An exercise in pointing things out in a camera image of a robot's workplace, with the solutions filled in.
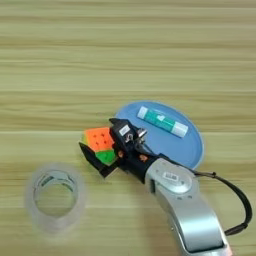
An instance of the wood grain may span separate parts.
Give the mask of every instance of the wood grain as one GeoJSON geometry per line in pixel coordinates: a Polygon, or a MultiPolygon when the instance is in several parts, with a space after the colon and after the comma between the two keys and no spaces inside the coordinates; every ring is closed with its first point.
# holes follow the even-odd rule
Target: wood grain
{"type": "MultiPolygon", "coordinates": [[[[199,169],[239,185],[255,209],[255,17],[254,0],[0,0],[1,255],[179,255],[145,188],[119,170],[103,181],[77,145],[142,99],[189,116],[205,141],[199,169]],[[88,194],[82,219],[57,237],[23,203],[48,162],[74,165],[88,194]]],[[[232,192],[200,184],[224,228],[242,221],[232,192]]],[[[255,255],[255,234],[253,220],[229,238],[235,255],[255,255]]]]}

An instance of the glue stick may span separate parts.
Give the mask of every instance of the glue stick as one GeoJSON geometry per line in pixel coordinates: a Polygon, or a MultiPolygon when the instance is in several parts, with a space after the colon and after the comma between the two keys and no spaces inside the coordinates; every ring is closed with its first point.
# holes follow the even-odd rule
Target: glue stick
{"type": "Polygon", "coordinates": [[[177,121],[174,121],[146,107],[140,108],[140,111],[138,113],[138,118],[150,124],[153,124],[156,127],[162,128],[181,138],[183,138],[188,131],[188,127],[186,125],[181,124],[177,121]]]}

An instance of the black cable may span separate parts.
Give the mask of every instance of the black cable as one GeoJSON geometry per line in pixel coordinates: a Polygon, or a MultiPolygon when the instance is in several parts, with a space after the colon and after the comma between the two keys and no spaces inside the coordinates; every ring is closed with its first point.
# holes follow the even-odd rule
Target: black cable
{"type": "Polygon", "coordinates": [[[241,224],[239,224],[235,227],[232,227],[232,228],[226,230],[225,231],[226,236],[236,235],[238,233],[241,233],[244,229],[246,229],[248,227],[249,223],[252,220],[253,212],[252,212],[251,203],[248,200],[247,196],[244,194],[244,192],[240,188],[238,188],[237,186],[232,184],[231,182],[219,177],[215,172],[207,173],[207,172],[197,172],[197,171],[194,171],[194,170],[191,170],[191,169],[189,169],[189,170],[191,172],[193,172],[196,176],[209,177],[209,178],[213,178],[213,179],[221,181],[222,183],[227,185],[230,189],[232,189],[235,192],[235,194],[239,197],[241,202],[243,203],[243,206],[244,206],[244,209],[245,209],[245,220],[244,220],[244,222],[242,222],[241,224]]]}

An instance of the clear tape roll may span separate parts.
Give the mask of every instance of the clear tape roll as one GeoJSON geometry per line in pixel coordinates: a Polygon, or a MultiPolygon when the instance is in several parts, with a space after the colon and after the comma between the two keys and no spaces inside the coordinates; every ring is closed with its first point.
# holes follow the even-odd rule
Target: clear tape roll
{"type": "Polygon", "coordinates": [[[33,221],[44,231],[59,233],[74,224],[82,215],[85,207],[85,186],[82,178],[73,167],[53,163],[39,168],[30,178],[25,192],[25,207],[33,221]],[[62,184],[73,194],[73,208],[60,217],[47,215],[37,207],[37,200],[43,189],[62,184]]]}

